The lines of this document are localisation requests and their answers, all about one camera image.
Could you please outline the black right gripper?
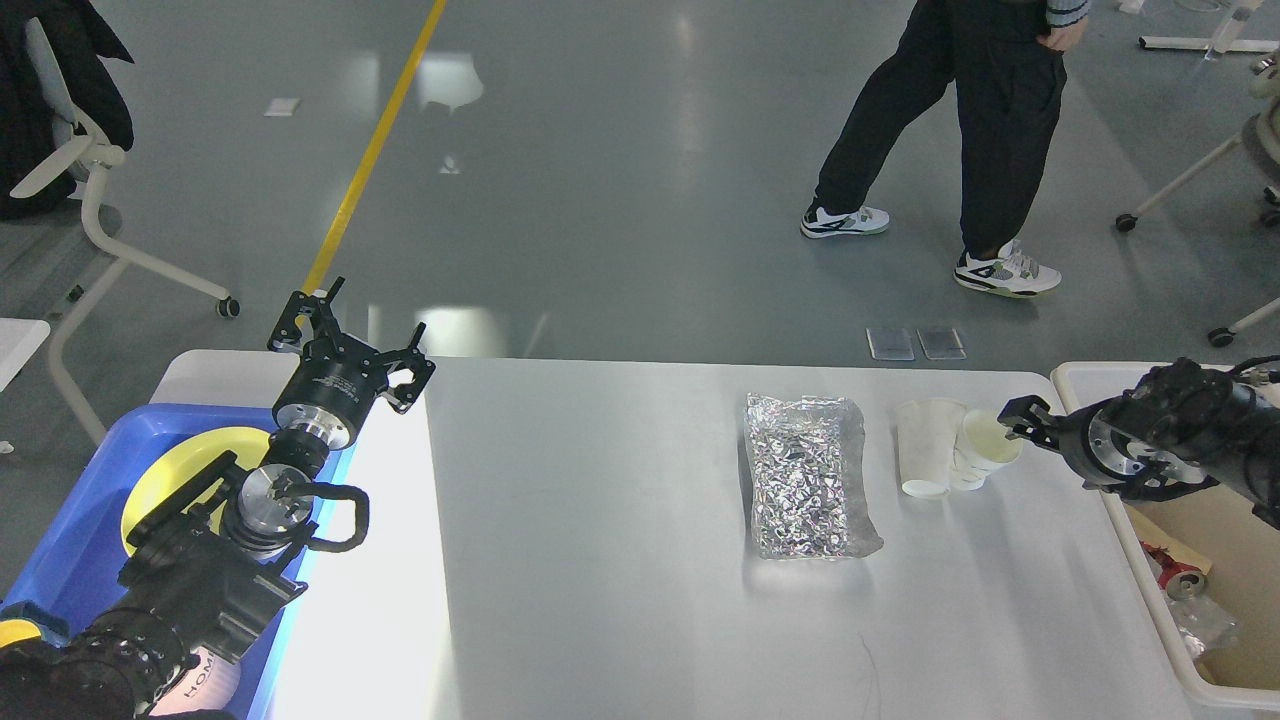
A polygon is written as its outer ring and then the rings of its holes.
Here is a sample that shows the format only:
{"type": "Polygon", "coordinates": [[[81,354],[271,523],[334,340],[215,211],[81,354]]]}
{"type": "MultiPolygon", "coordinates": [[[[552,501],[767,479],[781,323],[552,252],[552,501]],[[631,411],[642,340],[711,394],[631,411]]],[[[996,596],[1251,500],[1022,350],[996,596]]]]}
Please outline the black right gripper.
{"type": "Polygon", "coordinates": [[[1068,415],[1055,415],[1050,402],[1028,395],[1009,400],[997,423],[1010,437],[1038,448],[1059,451],[1085,489],[1105,493],[1144,493],[1148,468],[1125,455],[1129,438],[1105,419],[1107,405],[1091,405],[1068,415]]]}

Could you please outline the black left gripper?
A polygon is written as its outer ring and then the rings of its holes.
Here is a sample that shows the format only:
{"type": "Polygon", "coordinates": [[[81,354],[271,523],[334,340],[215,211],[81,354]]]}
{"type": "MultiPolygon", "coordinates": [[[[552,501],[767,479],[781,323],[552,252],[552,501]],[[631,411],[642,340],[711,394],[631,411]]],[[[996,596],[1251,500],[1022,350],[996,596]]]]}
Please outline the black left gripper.
{"type": "Polygon", "coordinates": [[[436,364],[421,350],[425,323],[413,328],[410,342],[378,355],[364,345],[346,345],[332,310],[344,278],[324,292],[294,291],[268,337],[268,350],[297,354],[300,364],[273,407],[282,430],[303,430],[328,448],[347,448],[367,420],[380,396],[397,414],[406,414],[420,398],[436,364]]]}

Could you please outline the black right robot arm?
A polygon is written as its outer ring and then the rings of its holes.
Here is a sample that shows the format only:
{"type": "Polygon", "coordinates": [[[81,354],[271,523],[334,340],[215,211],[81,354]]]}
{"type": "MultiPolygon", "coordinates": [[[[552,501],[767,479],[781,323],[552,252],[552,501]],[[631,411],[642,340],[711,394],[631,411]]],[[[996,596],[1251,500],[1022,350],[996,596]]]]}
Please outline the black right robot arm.
{"type": "Polygon", "coordinates": [[[1061,456],[1087,489],[1166,502],[1224,486],[1277,527],[1279,410],[1257,384],[1265,363],[1219,370],[1180,357],[1065,416],[1032,395],[1007,401],[997,421],[1061,456]]]}

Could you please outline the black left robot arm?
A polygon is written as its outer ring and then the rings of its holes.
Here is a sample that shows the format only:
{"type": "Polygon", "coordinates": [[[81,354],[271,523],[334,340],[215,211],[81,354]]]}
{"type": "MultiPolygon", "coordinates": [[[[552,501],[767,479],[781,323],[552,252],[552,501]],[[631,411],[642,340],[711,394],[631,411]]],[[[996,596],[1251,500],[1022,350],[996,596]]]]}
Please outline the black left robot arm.
{"type": "Polygon", "coordinates": [[[198,666],[205,650],[237,664],[307,589],[287,566],[305,550],[344,553],[370,527],[367,493],[323,482],[374,404],[398,414],[435,372],[419,323],[403,348],[381,351],[343,332],[332,301],[296,291],[269,337],[300,360],[271,409],[275,429],[251,469],[223,450],[128,532],[124,596],[65,644],[40,637],[3,647],[5,719],[138,719],[198,666]]]}

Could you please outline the person hand at hip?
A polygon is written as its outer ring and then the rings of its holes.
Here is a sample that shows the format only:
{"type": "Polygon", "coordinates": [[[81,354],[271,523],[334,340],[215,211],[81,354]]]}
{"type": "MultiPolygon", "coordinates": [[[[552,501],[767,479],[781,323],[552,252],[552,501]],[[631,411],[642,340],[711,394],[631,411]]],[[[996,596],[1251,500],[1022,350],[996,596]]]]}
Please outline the person hand at hip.
{"type": "Polygon", "coordinates": [[[1037,42],[1052,53],[1068,53],[1082,41],[1088,23],[1089,18],[1083,17],[1069,26],[1051,26],[1037,37],[1037,42]]]}

